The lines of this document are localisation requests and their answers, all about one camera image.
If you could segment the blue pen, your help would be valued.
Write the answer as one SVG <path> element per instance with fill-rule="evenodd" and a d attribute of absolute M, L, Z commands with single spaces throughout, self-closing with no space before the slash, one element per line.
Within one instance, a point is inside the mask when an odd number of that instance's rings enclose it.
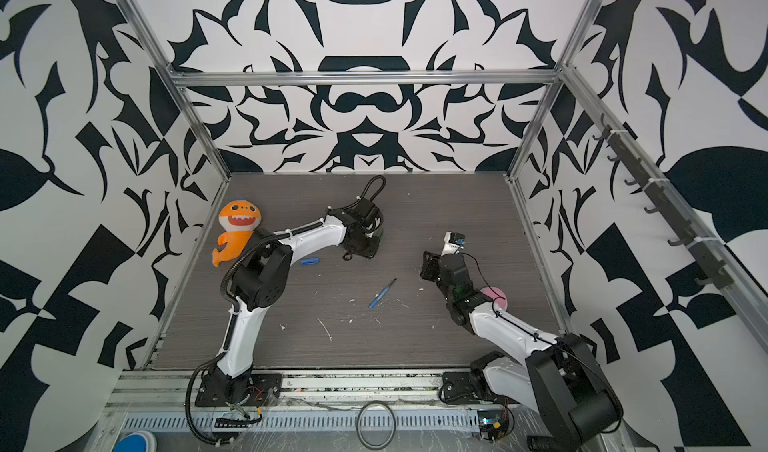
<path fill-rule="evenodd" d="M 382 300 L 382 299 L 385 297 L 385 295 L 386 295 L 386 294 L 387 294 L 387 293 L 388 293 L 388 292 L 391 290 L 391 288 L 392 288 L 392 287 L 395 285 L 395 283 L 396 283 L 396 282 L 397 282 L 397 279 L 396 279 L 396 278 L 393 278 L 393 279 L 392 279 L 392 280 L 391 280 L 391 281 L 390 281 L 390 282 L 389 282 L 389 283 L 388 283 L 388 284 L 387 284 L 387 285 L 386 285 L 386 286 L 385 286 L 385 287 L 384 287 L 384 288 L 383 288 L 383 289 L 382 289 L 382 290 L 381 290 L 381 291 L 380 291 L 380 292 L 379 292 L 379 293 L 378 293 L 378 294 L 377 294 L 377 295 L 376 295 L 376 296 L 373 298 L 373 300 L 372 300 L 372 301 L 371 301 L 371 303 L 369 304 L 368 308 L 369 308 L 369 309 L 374 309 L 374 308 L 375 308 L 375 307 L 376 307 L 376 306 L 377 306 L 377 305 L 378 305 L 378 304 L 381 302 L 381 300 Z"/>

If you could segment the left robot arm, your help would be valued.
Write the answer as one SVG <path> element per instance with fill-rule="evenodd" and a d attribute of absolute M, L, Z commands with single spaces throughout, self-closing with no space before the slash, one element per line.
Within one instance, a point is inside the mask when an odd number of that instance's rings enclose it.
<path fill-rule="evenodd" d="M 351 203 L 330 207 L 317 220 L 278 232 L 259 230 L 261 212 L 247 200 L 232 201 L 219 212 L 224 231 L 212 252 L 212 263 L 230 265 L 219 287 L 230 305 L 229 320 L 217 355 L 194 369 L 185 390 L 185 419 L 198 441 L 219 447 L 234 439 L 206 434 L 195 424 L 194 385 L 200 387 L 200 394 L 208 395 L 210 405 L 225 405 L 237 412 L 235 418 L 219 419 L 218 426 L 246 427 L 262 421 L 261 414 L 251 416 L 243 407 L 258 388 L 253 352 L 267 312 L 283 295 L 296 262 L 329 247 L 342 248 L 346 261 L 375 257 L 384 223 L 375 203 L 378 195 L 365 186 Z"/>

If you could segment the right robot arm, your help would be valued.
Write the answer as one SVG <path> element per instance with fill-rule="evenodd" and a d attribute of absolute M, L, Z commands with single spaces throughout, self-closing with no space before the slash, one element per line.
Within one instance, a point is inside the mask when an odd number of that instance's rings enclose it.
<path fill-rule="evenodd" d="M 507 312 L 477 288 L 462 253 L 425 252 L 422 279 L 434 283 L 453 321 L 497 347 L 471 365 L 481 402 L 510 399 L 538 413 L 548 433 L 526 439 L 531 451 L 577 451 L 617 431 L 623 406 L 585 340 L 555 335 Z"/>

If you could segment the pink round button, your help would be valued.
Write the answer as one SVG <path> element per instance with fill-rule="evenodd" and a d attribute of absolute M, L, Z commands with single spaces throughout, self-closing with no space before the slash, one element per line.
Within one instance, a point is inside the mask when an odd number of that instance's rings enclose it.
<path fill-rule="evenodd" d="M 497 287 L 484 287 L 481 292 L 489 297 L 498 308 L 507 310 L 507 297 L 501 289 Z"/>

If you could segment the orange shark plush toy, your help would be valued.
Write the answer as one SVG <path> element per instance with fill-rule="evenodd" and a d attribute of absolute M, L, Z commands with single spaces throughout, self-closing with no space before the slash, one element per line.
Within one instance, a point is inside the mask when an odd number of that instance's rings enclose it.
<path fill-rule="evenodd" d="M 256 228 L 262 221 L 259 208 L 247 200 L 235 200 L 226 204 L 218 215 L 223 232 L 217 238 L 212 251 L 212 264 L 219 267 L 224 262 L 241 256 Z"/>

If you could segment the green lit circuit board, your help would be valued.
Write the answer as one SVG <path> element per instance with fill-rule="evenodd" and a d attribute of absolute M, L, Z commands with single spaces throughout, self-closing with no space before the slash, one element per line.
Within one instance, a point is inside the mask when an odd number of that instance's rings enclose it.
<path fill-rule="evenodd" d="M 509 435 L 516 426 L 516 419 L 508 409 L 483 410 L 478 412 L 478 438 L 491 443 Z"/>

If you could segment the black device bottom right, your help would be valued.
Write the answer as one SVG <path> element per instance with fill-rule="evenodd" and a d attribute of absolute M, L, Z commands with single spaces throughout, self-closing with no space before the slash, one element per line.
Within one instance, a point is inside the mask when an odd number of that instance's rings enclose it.
<path fill-rule="evenodd" d="M 558 452 L 559 444 L 553 437 L 529 435 L 526 444 L 530 452 Z"/>

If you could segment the blue round button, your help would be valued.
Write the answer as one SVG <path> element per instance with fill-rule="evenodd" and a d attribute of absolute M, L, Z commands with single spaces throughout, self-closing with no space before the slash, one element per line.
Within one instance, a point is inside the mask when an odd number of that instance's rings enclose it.
<path fill-rule="evenodd" d="M 153 433 L 136 431 L 120 439 L 113 452 L 156 452 L 157 440 Z"/>

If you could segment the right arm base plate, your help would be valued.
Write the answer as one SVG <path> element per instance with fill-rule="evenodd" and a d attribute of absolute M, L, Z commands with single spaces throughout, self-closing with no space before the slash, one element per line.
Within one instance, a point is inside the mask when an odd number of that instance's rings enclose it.
<path fill-rule="evenodd" d="M 475 372 L 443 372 L 438 399 L 448 405 L 518 405 L 518 402 L 493 393 Z"/>

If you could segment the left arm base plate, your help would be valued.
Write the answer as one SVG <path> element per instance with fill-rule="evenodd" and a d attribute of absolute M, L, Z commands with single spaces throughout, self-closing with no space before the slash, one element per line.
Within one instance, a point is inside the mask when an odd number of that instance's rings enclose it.
<path fill-rule="evenodd" d="M 196 407 L 224 407 L 238 404 L 244 407 L 265 406 L 281 395 L 283 375 L 251 373 L 234 379 L 215 371 L 202 378 L 195 396 Z"/>

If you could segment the wall hook rail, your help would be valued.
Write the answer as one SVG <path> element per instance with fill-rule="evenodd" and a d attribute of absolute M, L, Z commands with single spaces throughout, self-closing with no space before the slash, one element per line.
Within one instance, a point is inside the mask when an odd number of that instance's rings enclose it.
<path fill-rule="evenodd" d="M 721 239 L 704 224 L 672 181 L 659 169 L 626 129 L 613 128 L 604 123 L 602 131 L 594 137 L 608 145 L 613 154 L 611 162 L 618 162 L 630 177 L 625 184 L 643 192 L 650 201 L 644 208 L 647 214 L 663 217 L 674 237 L 667 241 L 671 247 L 683 247 L 694 258 L 704 277 L 696 282 L 724 290 L 736 283 L 736 276 Z"/>

